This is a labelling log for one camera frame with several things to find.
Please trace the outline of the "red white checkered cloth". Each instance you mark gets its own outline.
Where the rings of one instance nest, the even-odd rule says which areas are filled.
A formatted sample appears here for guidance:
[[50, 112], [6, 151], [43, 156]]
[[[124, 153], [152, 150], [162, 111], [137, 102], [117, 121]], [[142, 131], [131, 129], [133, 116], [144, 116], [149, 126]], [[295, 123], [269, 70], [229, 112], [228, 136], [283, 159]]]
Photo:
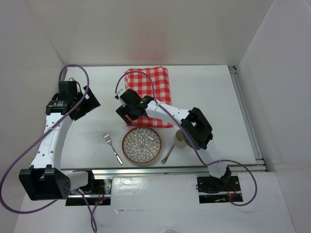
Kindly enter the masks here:
[[[155, 97], [160, 102], [171, 105], [168, 69], [162, 66], [148, 68], [130, 68], [124, 78], [125, 88], [137, 92], [140, 97], [153, 96], [152, 86], [155, 88]], [[157, 119], [141, 116], [132, 122], [136, 127], [171, 128], [172, 124]]]

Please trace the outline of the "floral patterned ceramic plate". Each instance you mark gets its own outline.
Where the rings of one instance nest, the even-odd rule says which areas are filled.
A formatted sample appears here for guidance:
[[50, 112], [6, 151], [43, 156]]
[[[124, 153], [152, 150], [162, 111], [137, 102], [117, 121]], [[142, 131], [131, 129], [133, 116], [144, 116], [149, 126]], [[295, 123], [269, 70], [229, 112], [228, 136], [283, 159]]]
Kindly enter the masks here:
[[125, 134], [121, 148], [129, 161], [145, 165], [158, 158], [162, 149], [162, 140], [154, 129], [136, 127]]

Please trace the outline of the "silver metal fork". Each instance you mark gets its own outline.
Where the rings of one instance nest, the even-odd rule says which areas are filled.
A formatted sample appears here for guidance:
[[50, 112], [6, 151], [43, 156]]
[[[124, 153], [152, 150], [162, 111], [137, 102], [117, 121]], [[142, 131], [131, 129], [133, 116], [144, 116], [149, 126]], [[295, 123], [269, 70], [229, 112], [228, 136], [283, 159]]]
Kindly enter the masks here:
[[116, 158], [117, 158], [119, 164], [120, 164], [120, 165], [123, 165], [123, 161], [122, 161], [122, 159], [120, 158], [120, 156], [119, 156], [119, 154], [117, 153], [117, 151], [115, 150], [115, 148], [114, 148], [114, 146], [113, 146], [112, 139], [111, 139], [111, 137], [109, 136], [109, 134], [104, 133], [104, 139], [105, 139], [106, 143], [112, 148], [112, 150], [113, 150], [113, 152], [114, 152], [114, 154], [115, 154], [115, 156], [116, 156]]

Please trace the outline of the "silver metal knife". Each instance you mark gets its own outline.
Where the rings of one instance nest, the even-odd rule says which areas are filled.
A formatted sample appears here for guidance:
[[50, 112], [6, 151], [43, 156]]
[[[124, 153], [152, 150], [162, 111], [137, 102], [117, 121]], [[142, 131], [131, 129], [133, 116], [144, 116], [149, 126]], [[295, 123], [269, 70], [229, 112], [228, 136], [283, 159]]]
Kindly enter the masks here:
[[172, 150], [174, 149], [175, 147], [175, 143], [172, 143], [171, 147], [169, 148], [168, 152], [166, 153], [165, 157], [161, 160], [161, 164], [165, 164], [172, 152]]

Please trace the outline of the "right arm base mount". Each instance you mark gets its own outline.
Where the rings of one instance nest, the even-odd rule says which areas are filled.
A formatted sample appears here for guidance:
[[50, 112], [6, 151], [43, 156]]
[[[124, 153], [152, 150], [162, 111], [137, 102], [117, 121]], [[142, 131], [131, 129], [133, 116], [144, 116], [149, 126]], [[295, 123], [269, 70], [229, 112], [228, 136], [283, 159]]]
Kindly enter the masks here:
[[234, 175], [229, 178], [228, 183], [223, 187], [216, 187], [211, 177], [197, 177], [196, 190], [199, 195], [199, 203], [225, 203], [243, 202], [241, 186], [238, 176]]

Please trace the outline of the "beige paper cup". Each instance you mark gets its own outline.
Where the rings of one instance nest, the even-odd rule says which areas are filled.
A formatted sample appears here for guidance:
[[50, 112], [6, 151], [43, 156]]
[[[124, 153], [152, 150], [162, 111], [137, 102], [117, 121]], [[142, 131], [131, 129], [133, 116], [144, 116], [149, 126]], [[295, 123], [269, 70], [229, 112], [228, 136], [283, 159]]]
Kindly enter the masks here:
[[176, 131], [175, 133], [175, 144], [179, 148], [184, 148], [187, 146], [187, 143], [185, 141], [184, 135], [181, 130]]

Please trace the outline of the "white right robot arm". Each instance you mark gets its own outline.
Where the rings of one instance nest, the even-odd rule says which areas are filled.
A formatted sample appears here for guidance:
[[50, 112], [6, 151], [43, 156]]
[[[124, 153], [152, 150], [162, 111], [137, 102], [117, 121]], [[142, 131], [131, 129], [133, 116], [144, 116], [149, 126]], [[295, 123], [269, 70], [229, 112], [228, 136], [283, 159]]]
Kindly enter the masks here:
[[228, 186], [231, 171], [225, 162], [221, 161], [214, 145], [212, 126], [200, 109], [194, 107], [187, 110], [173, 107], [151, 96], [141, 98], [132, 89], [121, 89], [115, 93], [115, 98], [121, 102], [116, 113], [128, 125], [140, 117], [148, 117], [179, 127], [187, 145], [199, 154], [198, 157], [200, 154], [204, 155], [205, 159], [199, 160], [208, 168], [213, 187], [224, 190]]

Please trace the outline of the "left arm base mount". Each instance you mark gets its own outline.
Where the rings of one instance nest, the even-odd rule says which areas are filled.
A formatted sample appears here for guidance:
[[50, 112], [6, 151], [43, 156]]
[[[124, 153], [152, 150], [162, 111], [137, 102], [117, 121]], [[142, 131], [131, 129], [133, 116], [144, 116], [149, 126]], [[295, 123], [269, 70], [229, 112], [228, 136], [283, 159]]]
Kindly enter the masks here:
[[[83, 192], [88, 204], [109, 206], [111, 204], [112, 178], [94, 179], [92, 186], [85, 186], [80, 189]], [[81, 195], [72, 193], [66, 200], [66, 206], [86, 206]]]

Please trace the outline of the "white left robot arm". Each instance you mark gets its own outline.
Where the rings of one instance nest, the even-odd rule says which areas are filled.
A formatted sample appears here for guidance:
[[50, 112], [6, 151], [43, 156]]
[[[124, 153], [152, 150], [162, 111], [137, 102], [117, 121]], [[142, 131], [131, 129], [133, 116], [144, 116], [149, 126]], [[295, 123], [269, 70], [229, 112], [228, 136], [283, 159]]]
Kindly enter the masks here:
[[19, 180], [31, 200], [65, 200], [76, 189], [92, 193], [96, 188], [90, 170], [62, 171], [61, 155], [73, 121], [100, 106], [90, 89], [73, 78], [60, 81], [59, 92], [46, 106], [47, 136], [40, 142], [37, 155]]

